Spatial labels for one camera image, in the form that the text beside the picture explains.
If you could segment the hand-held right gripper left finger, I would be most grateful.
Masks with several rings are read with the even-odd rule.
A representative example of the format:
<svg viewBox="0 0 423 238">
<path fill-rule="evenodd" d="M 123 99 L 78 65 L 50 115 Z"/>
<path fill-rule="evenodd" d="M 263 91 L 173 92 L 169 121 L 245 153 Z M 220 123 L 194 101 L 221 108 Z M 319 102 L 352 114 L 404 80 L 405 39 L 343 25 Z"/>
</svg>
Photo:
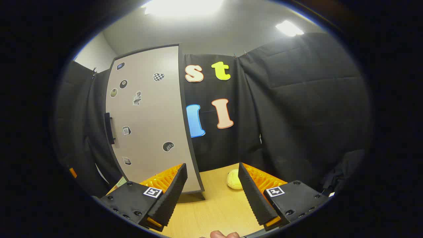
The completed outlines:
<svg viewBox="0 0 423 238">
<path fill-rule="evenodd" d="M 186 164 L 179 164 L 141 183 L 128 181 L 99 202 L 126 220 L 161 232 L 168 226 L 186 180 Z"/>
</svg>

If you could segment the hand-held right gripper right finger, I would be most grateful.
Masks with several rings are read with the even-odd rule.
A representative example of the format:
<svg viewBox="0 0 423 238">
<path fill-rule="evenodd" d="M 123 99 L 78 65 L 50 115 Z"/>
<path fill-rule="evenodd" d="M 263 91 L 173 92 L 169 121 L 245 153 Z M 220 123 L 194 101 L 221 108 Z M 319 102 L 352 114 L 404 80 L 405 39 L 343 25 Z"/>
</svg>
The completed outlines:
<svg viewBox="0 0 423 238">
<path fill-rule="evenodd" d="M 266 231 L 300 220 L 329 200 L 299 180 L 285 182 L 242 162 L 238 178 L 258 224 Z"/>
</svg>

